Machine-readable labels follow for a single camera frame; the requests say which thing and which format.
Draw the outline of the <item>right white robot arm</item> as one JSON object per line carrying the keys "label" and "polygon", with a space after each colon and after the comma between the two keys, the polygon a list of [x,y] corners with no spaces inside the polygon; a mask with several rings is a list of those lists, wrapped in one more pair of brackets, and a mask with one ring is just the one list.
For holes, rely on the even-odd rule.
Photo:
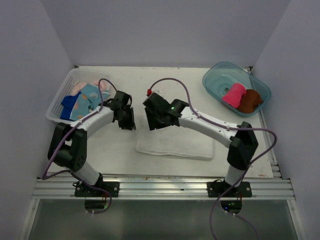
{"label": "right white robot arm", "polygon": [[144,100],[143,105],[151,131],[169,126],[187,128],[228,148],[229,166],[222,189],[231,197],[241,190],[240,184],[259,145],[248,122],[240,125],[225,122],[194,109],[190,103],[180,99],[169,103],[155,92]]}

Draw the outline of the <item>white towel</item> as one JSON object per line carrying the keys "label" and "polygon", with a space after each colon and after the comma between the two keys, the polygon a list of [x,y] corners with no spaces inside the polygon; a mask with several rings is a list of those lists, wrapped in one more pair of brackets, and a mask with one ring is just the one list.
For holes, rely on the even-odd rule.
{"label": "white towel", "polygon": [[212,138],[194,130],[171,126],[149,130],[147,125],[137,132],[135,150],[154,156],[176,156],[199,160],[211,160],[215,142]]}

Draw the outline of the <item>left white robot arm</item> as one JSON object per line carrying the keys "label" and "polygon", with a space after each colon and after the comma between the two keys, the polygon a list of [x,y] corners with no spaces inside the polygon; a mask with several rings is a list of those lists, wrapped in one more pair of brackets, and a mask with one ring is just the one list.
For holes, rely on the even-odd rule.
{"label": "left white robot arm", "polygon": [[123,92],[116,91],[111,99],[101,102],[98,107],[79,120],[66,124],[63,122],[55,126],[47,158],[47,167],[42,175],[47,180],[59,174],[47,175],[50,165],[64,168],[76,179],[85,182],[86,190],[92,196],[103,193],[104,184],[101,174],[87,162],[87,141],[102,127],[117,122],[122,130],[135,130],[134,110],[131,106],[132,97]]}

